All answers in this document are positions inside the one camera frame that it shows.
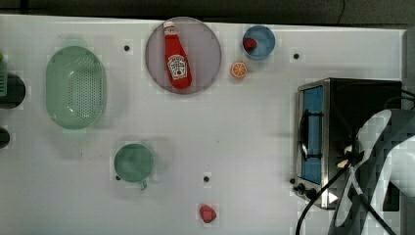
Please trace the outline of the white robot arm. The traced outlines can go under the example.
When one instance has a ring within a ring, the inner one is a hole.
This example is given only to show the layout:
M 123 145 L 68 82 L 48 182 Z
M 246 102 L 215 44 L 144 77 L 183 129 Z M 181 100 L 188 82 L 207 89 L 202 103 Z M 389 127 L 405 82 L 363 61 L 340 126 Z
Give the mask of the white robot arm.
M 414 113 L 383 110 L 357 134 L 361 161 L 347 169 L 345 189 L 332 218 L 329 235 L 396 235 L 383 215 L 392 183 L 414 196 Z

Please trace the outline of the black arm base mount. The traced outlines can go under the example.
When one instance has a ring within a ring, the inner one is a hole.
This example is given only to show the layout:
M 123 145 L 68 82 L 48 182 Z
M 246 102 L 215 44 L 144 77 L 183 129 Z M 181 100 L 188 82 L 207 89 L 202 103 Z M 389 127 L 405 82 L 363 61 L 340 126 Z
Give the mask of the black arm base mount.
M 7 93 L 0 98 L 1 109 L 14 109 L 18 107 L 25 98 L 25 84 L 23 80 L 12 73 L 7 78 Z

